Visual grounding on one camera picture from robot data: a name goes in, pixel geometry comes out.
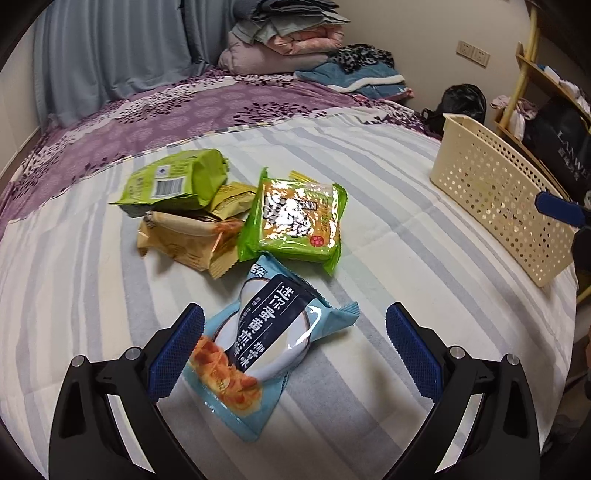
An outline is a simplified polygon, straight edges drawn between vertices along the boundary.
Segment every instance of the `bed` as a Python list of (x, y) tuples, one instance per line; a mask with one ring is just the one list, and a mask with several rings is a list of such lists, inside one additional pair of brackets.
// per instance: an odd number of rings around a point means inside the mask
[[(135, 248), (138, 219), (116, 200), (134, 170), (180, 150), (217, 148), (230, 179), (298, 170), (349, 193), (334, 277), (288, 266), (332, 304), (358, 301), (347, 331), (311, 348), (255, 443), (239, 440), (180, 380), (158, 408), (210, 479), (379, 479), (432, 402), (421, 397), (385, 334), (401, 301), (417, 322), (473, 356), (522, 360), (549, 433), (570, 365), (574, 268), (540, 289), (428, 175), (439, 142), (407, 109), (330, 93), (290, 76), (202, 77), (114, 102), (45, 134), (2, 197), (0, 416), (47, 476), (53, 409), (77, 354), (111, 359), (171, 325), (187, 303), (207, 316), (236, 296), (248, 265), (213, 281)], [(478, 407), (444, 463), (457, 458)], [(136, 463), (149, 467), (113, 409)]]

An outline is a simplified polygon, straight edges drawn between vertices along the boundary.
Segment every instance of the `pillow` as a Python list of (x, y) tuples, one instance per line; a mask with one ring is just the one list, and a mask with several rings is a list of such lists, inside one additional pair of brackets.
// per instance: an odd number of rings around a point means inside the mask
[(228, 34), (228, 48), (222, 52), (219, 66), (234, 75), (270, 75), (311, 70), (326, 62), (323, 53), (281, 55), (260, 42), (244, 43), (233, 33)]

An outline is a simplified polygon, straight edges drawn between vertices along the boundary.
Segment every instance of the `chip bag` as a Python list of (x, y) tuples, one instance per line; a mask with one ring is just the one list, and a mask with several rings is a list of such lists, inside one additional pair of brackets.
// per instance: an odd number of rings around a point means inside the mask
[(277, 257), (320, 262), (333, 274), (340, 258), (340, 218), (347, 192), (292, 172), (292, 179), (261, 173), (255, 201), (238, 239), (240, 261), (261, 252)]
[(357, 303), (332, 308), (311, 285), (264, 254), (239, 298), (206, 322), (183, 377), (241, 439), (254, 441), (310, 343), (358, 317)]
[(256, 187), (233, 181), (222, 185), (204, 210), (221, 220), (250, 209), (255, 199)]
[(197, 210), (212, 201), (227, 177), (228, 162), (219, 150), (185, 150), (133, 172), (113, 205), (131, 216), (146, 209)]
[(155, 248), (183, 265), (209, 270), (213, 278), (219, 278), (238, 261), (236, 240), (243, 224), (237, 218), (148, 212), (139, 224), (137, 247), (142, 255)]

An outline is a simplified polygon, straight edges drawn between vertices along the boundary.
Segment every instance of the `beige perforated basket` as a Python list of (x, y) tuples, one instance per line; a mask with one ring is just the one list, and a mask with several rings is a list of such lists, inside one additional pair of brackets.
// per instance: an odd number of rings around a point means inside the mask
[(465, 115), (446, 115), (431, 181), (501, 242), (542, 287), (571, 262), (574, 230), (538, 213), (541, 190), (560, 196), (529, 161)]

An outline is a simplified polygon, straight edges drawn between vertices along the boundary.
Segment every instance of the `electrical outlet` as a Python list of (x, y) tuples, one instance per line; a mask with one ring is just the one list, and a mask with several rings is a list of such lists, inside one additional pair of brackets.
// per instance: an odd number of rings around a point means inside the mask
[(487, 53), (484, 50), (481, 50), (479, 48), (474, 48), (474, 52), (472, 53), (471, 59), (474, 60), (477, 64), (480, 64), (484, 68), (486, 68), (490, 57), (491, 57), (490, 53)]
[(474, 55), (474, 46), (470, 45), (469, 43), (466, 43), (462, 40), (460, 40), (457, 43), (457, 49), (456, 49), (456, 53), (466, 57), (467, 59), (471, 59), (472, 55)]

